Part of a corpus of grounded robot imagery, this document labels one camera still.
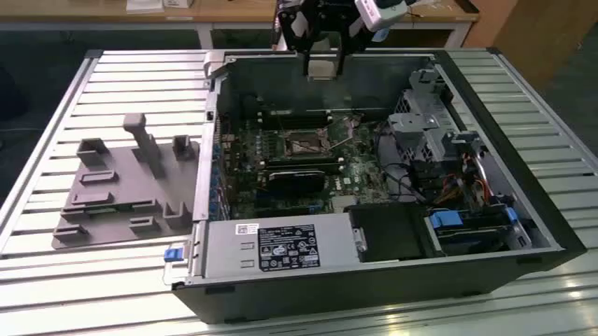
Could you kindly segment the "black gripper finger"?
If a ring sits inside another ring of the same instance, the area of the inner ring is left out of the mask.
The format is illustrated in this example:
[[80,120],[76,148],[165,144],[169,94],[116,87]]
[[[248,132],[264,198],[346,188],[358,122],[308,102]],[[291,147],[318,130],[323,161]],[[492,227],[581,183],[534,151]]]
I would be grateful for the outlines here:
[[343,74],[346,56],[363,49],[360,40],[360,29],[363,27],[362,17],[358,15],[355,20],[346,24],[340,30],[340,45],[338,50],[338,75]]
[[279,31],[284,37],[287,49],[303,56],[303,75],[308,75],[310,54],[319,28],[319,3],[278,3]]

